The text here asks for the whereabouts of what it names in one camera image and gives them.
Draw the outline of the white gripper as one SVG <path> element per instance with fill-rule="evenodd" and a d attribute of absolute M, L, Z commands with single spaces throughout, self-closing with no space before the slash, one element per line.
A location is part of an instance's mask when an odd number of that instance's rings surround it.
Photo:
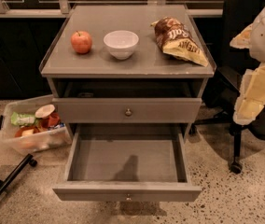
<path fill-rule="evenodd" d="M 242 77 L 240 95 L 236 100 L 233 121 L 248 125 L 254 121 L 265 106 L 265 7 L 235 36 L 230 46 L 249 49 L 252 58 L 262 62 L 255 70 L 247 69 Z"/>

